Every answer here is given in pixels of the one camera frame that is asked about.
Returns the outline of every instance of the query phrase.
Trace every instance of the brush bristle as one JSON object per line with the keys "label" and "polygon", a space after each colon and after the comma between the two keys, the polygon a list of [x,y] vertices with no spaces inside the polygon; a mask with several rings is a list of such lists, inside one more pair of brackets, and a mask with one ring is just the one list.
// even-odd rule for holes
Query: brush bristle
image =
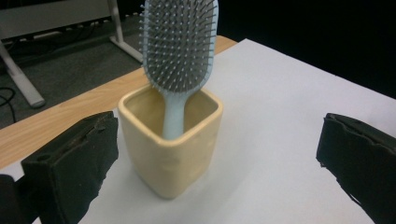
{"label": "brush bristle", "polygon": [[217,27],[215,7],[213,0],[146,1],[143,66],[160,91],[190,91],[208,79]]}

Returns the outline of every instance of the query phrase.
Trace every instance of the metal leg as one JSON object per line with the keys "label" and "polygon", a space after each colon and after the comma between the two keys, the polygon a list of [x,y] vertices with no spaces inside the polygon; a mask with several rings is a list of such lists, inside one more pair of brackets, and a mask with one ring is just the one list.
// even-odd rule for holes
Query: metal leg
{"label": "metal leg", "polygon": [[35,86],[30,82],[22,70],[14,63],[12,58],[9,56],[3,42],[0,40],[0,56],[3,58],[7,71],[11,78],[14,80],[15,84],[18,86],[23,96],[33,108],[39,108],[43,106],[46,101],[40,95],[40,93],[35,89]]}
{"label": "metal leg", "polygon": [[137,59],[140,63],[142,63],[143,62],[142,54],[123,41],[120,13],[119,13],[117,0],[107,0],[107,1],[108,1],[108,7],[110,9],[111,18],[113,19],[113,22],[116,25],[116,35],[110,37],[111,42],[113,42],[119,48],[123,49],[125,52],[127,52],[132,57]]}

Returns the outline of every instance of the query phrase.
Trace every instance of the ceramic cup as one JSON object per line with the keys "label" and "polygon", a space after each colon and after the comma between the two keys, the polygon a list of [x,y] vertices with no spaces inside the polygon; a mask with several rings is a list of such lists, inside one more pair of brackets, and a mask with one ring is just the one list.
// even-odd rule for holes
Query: ceramic cup
{"label": "ceramic cup", "polygon": [[123,96],[120,124],[129,157],[141,178],[160,196],[176,198],[208,168],[215,149],[223,105],[201,89],[185,107],[185,132],[162,138],[164,101],[150,85]]}

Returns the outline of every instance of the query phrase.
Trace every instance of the black cord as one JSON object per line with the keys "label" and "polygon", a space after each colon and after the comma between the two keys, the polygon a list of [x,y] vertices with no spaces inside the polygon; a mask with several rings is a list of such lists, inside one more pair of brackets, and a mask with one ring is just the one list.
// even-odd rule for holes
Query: black cord
{"label": "black cord", "polygon": [[0,106],[3,106],[3,105],[9,106],[9,109],[11,110],[11,114],[12,114],[12,120],[14,121],[14,123],[16,123],[17,119],[15,118],[14,107],[12,107],[12,104],[11,104],[11,100],[15,96],[15,91],[8,87],[0,87],[0,91],[10,91],[11,92],[11,95],[8,98],[0,95],[0,98],[4,100],[3,103],[0,103]]}

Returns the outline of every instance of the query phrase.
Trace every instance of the brush handle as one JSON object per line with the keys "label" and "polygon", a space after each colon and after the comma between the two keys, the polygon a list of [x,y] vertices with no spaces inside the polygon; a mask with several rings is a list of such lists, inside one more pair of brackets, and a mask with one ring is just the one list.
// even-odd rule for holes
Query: brush handle
{"label": "brush handle", "polygon": [[184,133],[184,105],[188,95],[166,94],[163,138],[173,140]]}

